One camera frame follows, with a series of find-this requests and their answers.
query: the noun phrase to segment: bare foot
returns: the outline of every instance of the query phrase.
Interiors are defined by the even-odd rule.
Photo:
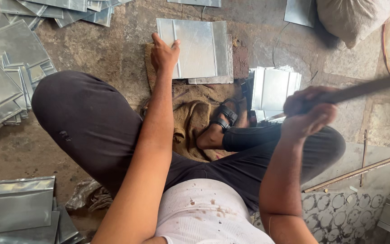
[[[226,107],[230,108],[236,112],[236,104],[232,101],[226,102],[224,104]],[[225,117],[224,114],[219,113],[218,118],[225,120],[228,124],[229,120]],[[199,149],[224,149],[222,146],[222,139],[224,133],[222,132],[222,127],[218,124],[210,124],[204,133],[202,133],[196,140],[196,145]]]

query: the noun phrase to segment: white undershirt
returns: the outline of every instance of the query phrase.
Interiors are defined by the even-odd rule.
[[[193,179],[162,195],[155,236],[168,244],[274,244],[250,221],[233,188],[216,180]]]

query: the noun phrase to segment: dirty floor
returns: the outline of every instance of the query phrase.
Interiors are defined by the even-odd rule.
[[[225,0],[222,8],[208,7],[204,20],[226,20],[228,33],[247,47],[249,66],[273,65],[272,51],[283,21],[286,1]],[[51,19],[35,32],[58,71],[72,69],[90,73],[119,90],[139,111],[150,96],[144,63],[144,44],[151,42],[156,18],[201,20],[203,6],[167,3],[166,0],[134,0],[115,8],[111,27],[77,21],[62,29]],[[390,22],[387,24],[390,54]],[[381,52],[381,28],[354,49],[324,30],[291,23],[275,49],[275,64],[290,65],[302,74],[302,88],[325,85],[344,88],[387,75]],[[362,144],[369,131],[369,144],[390,148],[390,90],[339,105],[333,124],[346,142]],[[63,203],[75,185],[88,175],[46,134],[29,112],[19,126],[0,129],[0,180],[56,175],[57,201]],[[378,180],[390,180],[381,174]],[[79,230],[95,230],[104,212],[72,214]]]

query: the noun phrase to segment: person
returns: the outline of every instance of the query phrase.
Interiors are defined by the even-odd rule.
[[[157,81],[144,121],[114,87],[81,72],[47,76],[32,98],[40,125],[114,198],[91,244],[317,243],[301,218],[300,184],[333,165],[345,142],[326,126],[334,105],[297,113],[329,89],[290,96],[282,125],[212,123],[198,147],[237,153],[189,160],[172,151],[171,80],[180,41],[170,48],[158,34],[152,38]],[[218,119],[231,123],[232,102],[224,106]],[[258,210],[267,234],[250,222]]]

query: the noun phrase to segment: leg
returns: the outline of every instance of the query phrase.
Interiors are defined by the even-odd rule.
[[[41,80],[32,108],[58,146],[115,196],[142,125],[126,99],[94,76],[63,71]],[[200,164],[174,153],[165,188]]]
[[[243,151],[207,165],[208,172],[240,194],[250,212],[258,210],[260,183],[279,141],[280,126],[231,128],[223,136],[223,147],[230,151]],[[303,149],[301,183],[332,166],[344,151],[343,137],[331,127],[326,126],[309,136]]]

